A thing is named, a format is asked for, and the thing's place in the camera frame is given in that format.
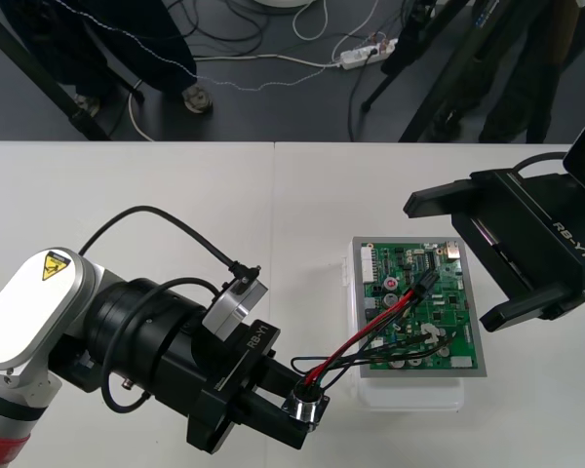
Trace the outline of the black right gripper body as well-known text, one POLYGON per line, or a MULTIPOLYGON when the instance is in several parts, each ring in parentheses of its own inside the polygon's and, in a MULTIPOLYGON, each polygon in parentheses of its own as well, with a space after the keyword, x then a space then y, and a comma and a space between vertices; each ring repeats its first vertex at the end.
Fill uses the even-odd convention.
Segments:
POLYGON ((476 172, 451 215, 494 282, 510 299, 557 288, 585 297, 585 191, 567 175, 524 178, 476 172))

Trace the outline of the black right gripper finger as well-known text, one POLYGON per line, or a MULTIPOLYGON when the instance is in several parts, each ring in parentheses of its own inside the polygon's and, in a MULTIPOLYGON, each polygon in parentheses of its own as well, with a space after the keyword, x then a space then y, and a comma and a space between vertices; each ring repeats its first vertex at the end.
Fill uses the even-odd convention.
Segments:
POLYGON ((404 213, 409 218, 463 213, 473 194, 474 182, 471 179, 415 191, 406 201, 404 213))
POLYGON ((554 321, 585 303, 585 290, 575 291, 568 286, 543 286, 534 290, 501 287, 501 290, 506 300, 491 307, 479 319, 487 332, 533 319, 554 321))

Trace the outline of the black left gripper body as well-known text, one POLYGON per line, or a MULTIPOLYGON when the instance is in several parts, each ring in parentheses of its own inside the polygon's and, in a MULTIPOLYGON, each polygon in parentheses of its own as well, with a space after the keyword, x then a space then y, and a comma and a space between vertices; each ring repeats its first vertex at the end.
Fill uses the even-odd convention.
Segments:
POLYGON ((186 442, 213 454, 236 425, 228 414, 242 391, 256 387, 256 367, 279 336, 274 326, 254 321, 225 342, 200 327, 181 331, 154 373, 153 393, 160 403, 187 417, 186 442))

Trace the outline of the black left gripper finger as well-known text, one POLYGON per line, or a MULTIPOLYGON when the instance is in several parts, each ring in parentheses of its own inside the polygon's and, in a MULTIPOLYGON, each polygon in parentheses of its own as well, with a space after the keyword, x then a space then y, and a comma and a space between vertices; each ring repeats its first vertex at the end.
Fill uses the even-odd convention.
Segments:
POLYGON ((242 391, 234 397, 228 414, 236 424, 252 428, 293 449, 301 449, 307 436, 304 423, 252 391, 242 391))
POLYGON ((302 375, 272 358, 263 358, 256 367, 255 384, 268 393, 286 398, 302 375))

